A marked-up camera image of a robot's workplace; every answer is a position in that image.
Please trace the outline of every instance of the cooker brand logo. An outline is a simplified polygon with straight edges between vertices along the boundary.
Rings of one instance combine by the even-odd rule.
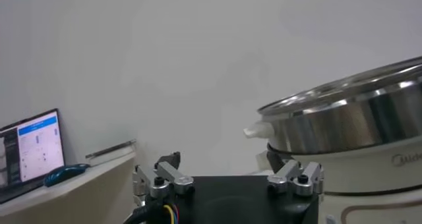
[[[396,154],[391,157],[391,162],[395,167],[401,167],[408,163],[413,163],[414,161],[422,160],[422,153],[420,154]]]

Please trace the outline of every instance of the computer mouse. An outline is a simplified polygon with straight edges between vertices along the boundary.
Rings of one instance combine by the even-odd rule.
[[[89,164],[80,163],[75,165],[66,165],[58,167],[50,171],[44,179],[44,185],[47,187],[56,185],[60,182],[73,178],[77,175],[85,173],[85,170],[89,168]]]

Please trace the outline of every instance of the wire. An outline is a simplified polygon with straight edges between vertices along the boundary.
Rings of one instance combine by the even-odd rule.
[[[170,212],[171,224],[175,224],[175,215],[174,215],[173,209],[169,205],[164,205],[164,208]]]
[[[176,216],[177,216],[177,222],[179,222],[180,218],[179,218],[179,209],[177,209],[177,206],[175,204],[172,204],[173,209],[175,210]]]

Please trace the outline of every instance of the laptop screen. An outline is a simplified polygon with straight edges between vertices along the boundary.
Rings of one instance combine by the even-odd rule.
[[[0,130],[0,188],[43,177],[64,164],[57,110]]]

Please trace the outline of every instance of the white desk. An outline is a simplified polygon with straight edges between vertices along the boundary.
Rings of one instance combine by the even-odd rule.
[[[55,198],[65,196],[70,191],[75,190],[82,185],[104,175],[108,171],[132,160],[135,153],[129,153],[107,163],[100,164],[95,167],[88,168],[82,175],[71,178],[65,182],[52,187],[40,187],[18,198],[10,200],[4,204],[0,204],[0,217],[22,211],[33,206],[48,202]]]

